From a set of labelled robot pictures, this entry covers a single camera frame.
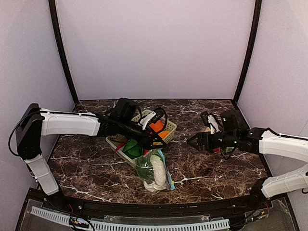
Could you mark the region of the beige perforated plastic basket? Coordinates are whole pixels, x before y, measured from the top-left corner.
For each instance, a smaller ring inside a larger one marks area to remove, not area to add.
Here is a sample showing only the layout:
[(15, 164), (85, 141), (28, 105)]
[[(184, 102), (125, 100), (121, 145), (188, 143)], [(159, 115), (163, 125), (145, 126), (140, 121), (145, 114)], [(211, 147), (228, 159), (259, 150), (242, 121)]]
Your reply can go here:
[[(175, 131), (176, 131), (177, 125), (171, 121), (167, 121), (167, 126), (165, 127), (164, 130), (168, 130), (170, 131), (170, 133), (168, 134), (168, 136), (165, 138), (165, 141), (167, 144), (169, 144), (175, 135)], [(141, 136), (142, 135), (149, 135), (150, 133), (147, 131), (141, 131), (142, 128), (137, 129), (137, 126), (134, 127), (133, 131), (130, 132), (128, 134), (128, 138), (136, 138), (138, 141), (141, 141)], [(119, 142), (124, 141), (126, 139), (126, 136), (121, 135), (121, 134), (117, 134), (114, 136), (108, 136), (107, 138), (105, 138), (106, 141), (109, 143), (111, 149), (114, 151), (116, 149), (116, 147), (119, 145)], [(122, 152), (121, 148), (119, 151), (116, 152), (116, 154), (121, 157), (124, 161), (126, 161), (129, 165), (131, 165), (132, 167), (134, 166), (134, 161), (133, 159), (130, 159), (128, 156), (126, 156), (123, 152)]]

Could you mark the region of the left black frame post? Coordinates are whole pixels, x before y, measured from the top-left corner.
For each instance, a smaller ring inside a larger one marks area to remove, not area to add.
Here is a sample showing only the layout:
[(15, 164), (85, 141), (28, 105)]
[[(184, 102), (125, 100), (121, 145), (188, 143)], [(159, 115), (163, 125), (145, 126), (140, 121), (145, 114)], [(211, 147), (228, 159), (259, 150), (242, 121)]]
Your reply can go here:
[(57, 13), (57, 7), (56, 7), (56, 1), (55, 0), (48, 0), (49, 4), (49, 10), (50, 10), (50, 16), (51, 16), (51, 23), (53, 27), (54, 37), (57, 45), (58, 54), (61, 60), (64, 76), (71, 94), (71, 97), (73, 99), (74, 105), (77, 105), (79, 103), (79, 98), (77, 96), (77, 91), (73, 83), (73, 79), (71, 76), (71, 72), (69, 69), (67, 57), (65, 54), (64, 44), (62, 40), (61, 30), (60, 30), (60, 24), (58, 19), (58, 13)]

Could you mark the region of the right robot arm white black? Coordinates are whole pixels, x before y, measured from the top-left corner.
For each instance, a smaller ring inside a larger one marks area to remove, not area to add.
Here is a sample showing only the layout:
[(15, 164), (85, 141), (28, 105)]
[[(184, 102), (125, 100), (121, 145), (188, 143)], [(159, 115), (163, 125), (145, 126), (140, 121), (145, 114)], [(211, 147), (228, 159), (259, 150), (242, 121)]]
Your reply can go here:
[[(239, 110), (228, 110), (220, 115), (220, 120), (211, 113), (201, 113), (201, 118), (209, 131), (198, 132), (187, 140), (196, 150), (213, 152), (216, 149), (225, 159), (238, 149), (251, 154), (277, 155), (300, 161), (308, 161), (308, 139), (277, 133), (270, 128), (248, 129)], [(307, 193), (308, 166), (276, 176), (259, 179), (252, 187), (251, 195), (271, 198), (279, 194), (301, 190)]]

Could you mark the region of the black frame post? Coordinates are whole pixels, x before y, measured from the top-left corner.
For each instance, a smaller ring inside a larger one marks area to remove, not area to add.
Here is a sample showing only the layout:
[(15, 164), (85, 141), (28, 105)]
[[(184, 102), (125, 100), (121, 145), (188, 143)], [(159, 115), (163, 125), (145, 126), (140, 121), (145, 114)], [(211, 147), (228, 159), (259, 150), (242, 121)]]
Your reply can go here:
[(57, 13), (57, 7), (56, 7), (56, 1), (55, 0), (48, 0), (49, 4), (49, 10), (50, 10), (50, 16), (51, 16), (51, 23), (53, 27), (54, 37), (57, 45), (58, 54), (61, 60), (64, 76), (71, 94), (71, 97), (73, 99), (74, 105), (77, 105), (79, 103), (79, 98), (77, 96), (77, 91), (73, 83), (73, 79), (71, 76), (71, 72), (69, 69), (67, 57), (65, 54), (64, 44), (62, 40), (61, 30), (60, 30), (60, 24), (58, 19), (58, 13)]
[(254, 49), (255, 40), (257, 37), (258, 24), (259, 24), (259, 19), (260, 19), (260, 14), (261, 14), (261, 6), (262, 6), (262, 0), (255, 0), (254, 12), (253, 12), (253, 18), (252, 18), (252, 24), (251, 24), (251, 30), (249, 34), (247, 49), (246, 49), (239, 81), (237, 84), (237, 88), (236, 88), (236, 91), (235, 91), (235, 94), (232, 100), (234, 106), (236, 106), (239, 102), (239, 98), (241, 96), (241, 93), (244, 87), (244, 82), (246, 79), (251, 57), (253, 54), (253, 49)]

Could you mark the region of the spare clear zip bag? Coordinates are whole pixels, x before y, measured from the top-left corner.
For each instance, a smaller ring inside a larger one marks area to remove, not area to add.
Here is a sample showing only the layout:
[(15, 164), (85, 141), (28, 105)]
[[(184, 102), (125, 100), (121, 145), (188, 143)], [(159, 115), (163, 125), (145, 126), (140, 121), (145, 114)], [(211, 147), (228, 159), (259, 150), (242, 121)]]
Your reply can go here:
[(154, 194), (176, 189), (161, 149), (153, 149), (146, 155), (133, 159), (132, 163), (148, 192)]

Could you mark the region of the clear zip bag blue zipper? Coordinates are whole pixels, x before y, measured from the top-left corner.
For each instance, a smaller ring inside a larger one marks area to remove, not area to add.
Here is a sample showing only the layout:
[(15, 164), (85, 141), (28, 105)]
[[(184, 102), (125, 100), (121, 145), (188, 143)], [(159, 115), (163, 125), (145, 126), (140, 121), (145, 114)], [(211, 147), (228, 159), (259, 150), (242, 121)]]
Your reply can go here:
[(231, 155), (236, 150), (236, 147), (221, 147), (220, 154)]

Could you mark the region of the black front rail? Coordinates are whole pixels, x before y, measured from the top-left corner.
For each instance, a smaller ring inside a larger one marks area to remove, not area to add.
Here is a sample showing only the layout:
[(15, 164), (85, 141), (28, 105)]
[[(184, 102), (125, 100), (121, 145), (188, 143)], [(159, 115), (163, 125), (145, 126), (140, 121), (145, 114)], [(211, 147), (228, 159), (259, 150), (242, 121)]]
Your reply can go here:
[(106, 215), (140, 218), (210, 215), (212, 218), (233, 218), (243, 217), (246, 212), (254, 210), (248, 206), (250, 196), (202, 203), (157, 205), (111, 203), (74, 197), (64, 197), (63, 201), (72, 206), (75, 214), (93, 218)]

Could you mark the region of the green white bok choy toy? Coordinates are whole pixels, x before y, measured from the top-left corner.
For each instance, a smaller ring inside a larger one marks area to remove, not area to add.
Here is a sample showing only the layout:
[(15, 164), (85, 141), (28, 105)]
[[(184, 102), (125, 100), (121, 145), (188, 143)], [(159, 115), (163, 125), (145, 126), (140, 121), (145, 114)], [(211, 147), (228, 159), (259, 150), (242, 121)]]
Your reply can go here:
[(143, 154), (143, 149), (138, 145), (136, 140), (128, 140), (122, 152), (130, 159), (135, 159)]

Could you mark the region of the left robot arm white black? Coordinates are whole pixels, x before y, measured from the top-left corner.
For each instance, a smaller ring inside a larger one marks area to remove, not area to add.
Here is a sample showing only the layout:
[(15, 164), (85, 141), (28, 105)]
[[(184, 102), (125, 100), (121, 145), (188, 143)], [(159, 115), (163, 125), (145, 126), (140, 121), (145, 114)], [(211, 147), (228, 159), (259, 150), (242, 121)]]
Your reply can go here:
[(51, 196), (60, 191), (60, 186), (42, 156), (42, 136), (77, 134), (108, 137), (120, 134), (129, 140), (135, 140), (145, 150), (166, 147), (167, 143), (150, 127), (150, 123), (167, 117), (166, 111), (156, 108), (134, 122), (132, 118), (135, 111), (139, 110), (138, 104), (127, 98), (120, 98), (115, 107), (103, 113), (52, 111), (32, 103), (10, 134), (10, 137), (16, 137), (17, 151), (12, 154), (27, 164), (41, 189), (47, 196)]

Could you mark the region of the right black frame post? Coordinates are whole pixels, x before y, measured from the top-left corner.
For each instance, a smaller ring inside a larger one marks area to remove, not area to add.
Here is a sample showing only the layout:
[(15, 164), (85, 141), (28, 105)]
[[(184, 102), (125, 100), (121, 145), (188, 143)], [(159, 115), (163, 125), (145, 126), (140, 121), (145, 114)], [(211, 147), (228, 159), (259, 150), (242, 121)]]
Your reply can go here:
[(241, 93), (244, 87), (244, 82), (246, 79), (251, 57), (253, 54), (253, 49), (254, 49), (255, 40), (257, 37), (258, 24), (259, 24), (259, 19), (260, 19), (260, 14), (261, 14), (261, 6), (262, 6), (262, 0), (255, 0), (254, 12), (253, 12), (253, 18), (252, 18), (252, 24), (251, 24), (251, 30), (249, 34), (247, 49), (246, 49), (239, 81), (237, 84), (237, 88), (236, 88), (236, 91), (235, 91), (235, 94), (232, 100), (234, 106), (236, 106), (239, 102), (239, 98), (241, 96)]

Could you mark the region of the dark green toy vegetable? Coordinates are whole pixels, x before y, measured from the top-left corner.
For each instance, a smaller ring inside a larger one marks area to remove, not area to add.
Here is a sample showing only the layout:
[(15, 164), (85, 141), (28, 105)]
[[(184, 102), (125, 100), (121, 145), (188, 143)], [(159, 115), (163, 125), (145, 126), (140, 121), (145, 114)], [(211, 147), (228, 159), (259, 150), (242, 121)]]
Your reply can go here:
[(134, 160), (135, 170), (137, 174), (144, 180), (154, 180), (153, 166), (150, 159), (146, 156), (140, 156)]

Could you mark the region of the orange toy fruit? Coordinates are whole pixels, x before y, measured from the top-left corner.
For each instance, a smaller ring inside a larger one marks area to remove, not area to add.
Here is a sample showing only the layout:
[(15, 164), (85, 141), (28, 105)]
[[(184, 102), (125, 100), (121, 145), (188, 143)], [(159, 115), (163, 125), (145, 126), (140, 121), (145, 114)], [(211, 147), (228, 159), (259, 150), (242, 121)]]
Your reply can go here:
[(164, 124), (160, 120), (158, 120), (156, 123), (151, 123), (150, 128), (156, 133), (159, 133), (161, 130), (164, 129)]

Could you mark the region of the yellow orange mango toy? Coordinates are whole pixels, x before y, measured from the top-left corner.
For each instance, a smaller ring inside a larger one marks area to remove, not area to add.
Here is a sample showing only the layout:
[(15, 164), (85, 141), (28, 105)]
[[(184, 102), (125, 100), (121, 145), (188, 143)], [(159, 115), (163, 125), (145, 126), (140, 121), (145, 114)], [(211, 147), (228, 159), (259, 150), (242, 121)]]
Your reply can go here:
[[(168, 130), (164, 130), (164, 131), (161, 131), (158, 135), (164, 139), (166, 136), (168, 136), (168, 134), (170, 133), (170, 131)], [(160, 142), (154, 142), (153, 145), (161, 145)]]

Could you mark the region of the red chili pepper toy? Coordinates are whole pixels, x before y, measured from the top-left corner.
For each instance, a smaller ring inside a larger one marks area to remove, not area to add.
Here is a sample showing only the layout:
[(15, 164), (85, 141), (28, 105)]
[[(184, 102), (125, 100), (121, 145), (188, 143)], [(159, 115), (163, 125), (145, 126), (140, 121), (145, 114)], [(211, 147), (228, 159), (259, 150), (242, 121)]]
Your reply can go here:
[(124, 141), (119, 142), (119, 145), (116, 147), (116, 149), (114, 150), (114, 152), (116, 153), (117, 151), (119, 151), (121, 148), (123, 148), (126, 143), (128, 142), (128, 139), (125, 139)]

